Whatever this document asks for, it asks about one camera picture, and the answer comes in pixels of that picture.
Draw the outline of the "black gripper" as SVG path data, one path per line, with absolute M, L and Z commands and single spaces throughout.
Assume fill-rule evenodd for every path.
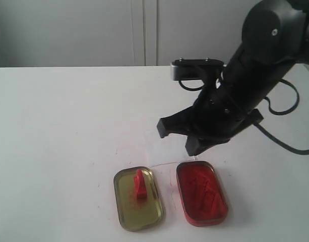
M 156 126 L 162 139 L 170 134 L 187 136 L 189 156 L 228 143 L 244 129 L 263 120 L 256 106 L 264 97 L 264 81 L 244 78 L 233 84 L 223 82 L 217 88 L 216 80 L 204 78 L 203 90 L 193 106 L 160 118 Z

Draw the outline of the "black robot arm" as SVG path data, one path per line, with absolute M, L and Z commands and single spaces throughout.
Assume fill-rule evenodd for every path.
M 192 106 L 159 120 L 160 137 L 186 136 L 188 155 L 197 156 L 249 126 L 259 127 L 263 116 L 257 105 L 295 64 L 309 65 L 309 1 L 259 2 L 248 13 L 241 44 L 227 64 L 209 58 L 172 62 L 175 81 L 203 85 Z

